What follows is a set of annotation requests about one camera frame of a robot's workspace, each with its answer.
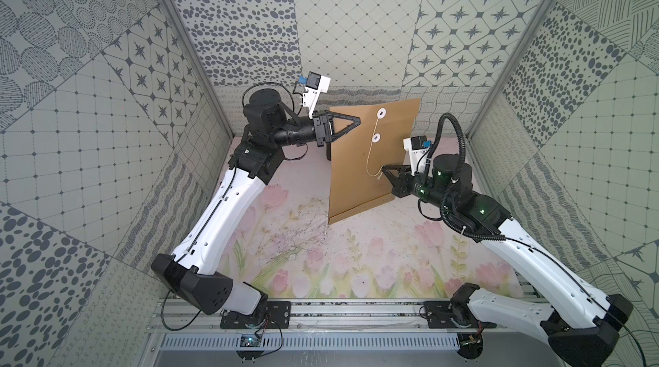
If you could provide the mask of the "brown kraft file bag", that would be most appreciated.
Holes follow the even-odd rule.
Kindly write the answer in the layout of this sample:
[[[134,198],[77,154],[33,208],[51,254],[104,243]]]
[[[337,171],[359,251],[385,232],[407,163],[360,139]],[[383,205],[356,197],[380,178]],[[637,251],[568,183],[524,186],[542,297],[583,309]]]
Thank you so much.
[[[360,118],[360,125],[331,144],[329,225],[394,199],[382,167],[405,161],[403,141],[412,135],[419,110],[420,99],[331,108]]]

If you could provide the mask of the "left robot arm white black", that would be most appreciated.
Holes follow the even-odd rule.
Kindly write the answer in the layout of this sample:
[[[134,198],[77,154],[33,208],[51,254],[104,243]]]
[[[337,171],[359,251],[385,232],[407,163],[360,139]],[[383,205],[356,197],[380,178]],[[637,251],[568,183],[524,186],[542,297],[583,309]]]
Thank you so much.
[[[202,313],[227,310],[259,324],[265,317],[267,294],[218,273],[221,255],[284,161],[284,147],[311,142],[322,147],[357,128],[360,118],[332,111],[300,117],[271,88],[254,92],[243,111],[245,133],[217,194],[173,253],[157,255],[151,268],[170,293]]]

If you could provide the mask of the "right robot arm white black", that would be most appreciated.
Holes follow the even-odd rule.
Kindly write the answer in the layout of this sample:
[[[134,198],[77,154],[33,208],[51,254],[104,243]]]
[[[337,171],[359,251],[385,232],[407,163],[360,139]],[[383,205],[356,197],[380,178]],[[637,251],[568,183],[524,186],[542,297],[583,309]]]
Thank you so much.
[[[472,168],[459,155],[439,155],[430,171],[401,164],[386,165],[383,173],[394,196],[413,195],[420,203],[437,207],[445,225],[494,252],[546,300],[526,303],[465,283],[449,303],[456,325],[495,324],[548,345],[570,366],[604,364],[633,313],[627,298],[608,295],[578,277],[499,202],[475,191]]]

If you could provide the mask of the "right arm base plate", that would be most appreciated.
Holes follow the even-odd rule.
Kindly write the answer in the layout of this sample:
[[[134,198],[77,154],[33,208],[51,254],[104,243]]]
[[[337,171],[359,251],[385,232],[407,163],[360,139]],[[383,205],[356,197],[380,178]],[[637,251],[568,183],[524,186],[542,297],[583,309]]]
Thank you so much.
[[[425,301],[419,315],[427,321],[429,329],[496,329],[497,324],[475,318],[466,305],[451,301]]]

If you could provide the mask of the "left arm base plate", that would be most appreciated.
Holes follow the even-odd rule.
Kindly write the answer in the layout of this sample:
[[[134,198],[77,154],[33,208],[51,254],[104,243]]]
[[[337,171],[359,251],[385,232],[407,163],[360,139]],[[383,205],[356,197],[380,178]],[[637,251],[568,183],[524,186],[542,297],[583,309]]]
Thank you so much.
[[[225,311],[221,318],[222,329],[257,329],[267,324],[267,329],[288,329],[292,313],[290,301],[261,303],[250,315]]]

